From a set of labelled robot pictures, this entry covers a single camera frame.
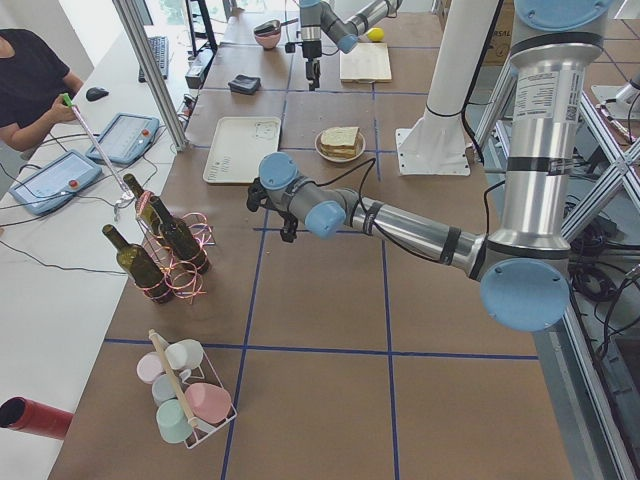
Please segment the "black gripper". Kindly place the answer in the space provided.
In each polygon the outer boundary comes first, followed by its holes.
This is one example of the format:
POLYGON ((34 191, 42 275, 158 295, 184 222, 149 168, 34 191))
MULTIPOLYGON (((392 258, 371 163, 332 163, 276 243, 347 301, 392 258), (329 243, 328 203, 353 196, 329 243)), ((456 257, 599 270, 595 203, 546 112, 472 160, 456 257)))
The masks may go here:
MULTIPOLYGON (((257 212, 260 208, 273 209, 273 203, 259 177, 256 177, 247 189, 246 207, 251 212, 257 212)), ((279 215, 283 220, 280 237, 286 243, 293 243, 297 238, 298 219, 289 212, 280 212, 279 215)))
POLYGON ((302 54, 306 59, 306 79, 308 81, 308 89, 315 91, 320 86, 320 63, 319 58, 322 56, 322 43, 320 40, 303 40, 302 54))

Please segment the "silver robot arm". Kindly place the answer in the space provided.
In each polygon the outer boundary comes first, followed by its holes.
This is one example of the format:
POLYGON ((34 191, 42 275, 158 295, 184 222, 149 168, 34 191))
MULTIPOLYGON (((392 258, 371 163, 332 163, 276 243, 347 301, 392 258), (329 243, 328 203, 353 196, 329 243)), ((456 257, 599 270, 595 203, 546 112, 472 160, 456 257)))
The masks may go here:
POLYGON ((302 55, 306 60, 305 75, 310 91, 320 86, 320 63, 323 55, 321 36, 325 34, 341 53, 351 52, 358 38, 383 18, 395 14, 401 1, 377 0, 342 20, 326 1, 304 0, 299 2, 299 22, 302 55))
POLYGON ((320 238, 349 227, 391 242, 431 263, 457 268, 480 284, 498 323, 521 331, 556 324, 570 300, 570 246, 561 231, 586 68, 602 52, 606 1, 518 1, 506 62, 515 84, 499 224, 478 233, 448 225, 482 218, 481 171, 465 156, 465 109, 499 16, 497 1, 456 1, 425 109, 399 130, 398 173, 383 193, 393 206, 303 175, 284 153, 263 159, 247 206, 284 219, 284 237, 298 228, 320 238))

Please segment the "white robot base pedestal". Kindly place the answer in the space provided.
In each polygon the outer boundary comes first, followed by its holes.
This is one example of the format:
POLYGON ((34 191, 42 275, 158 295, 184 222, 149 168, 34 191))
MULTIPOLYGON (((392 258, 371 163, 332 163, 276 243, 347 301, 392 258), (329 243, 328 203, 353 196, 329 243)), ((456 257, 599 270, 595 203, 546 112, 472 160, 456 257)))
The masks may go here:
POLYGON ((424 114, 396 131, 402 175, 470 174, 463 110, 501 6, 499 0, 450 3, 424 114))

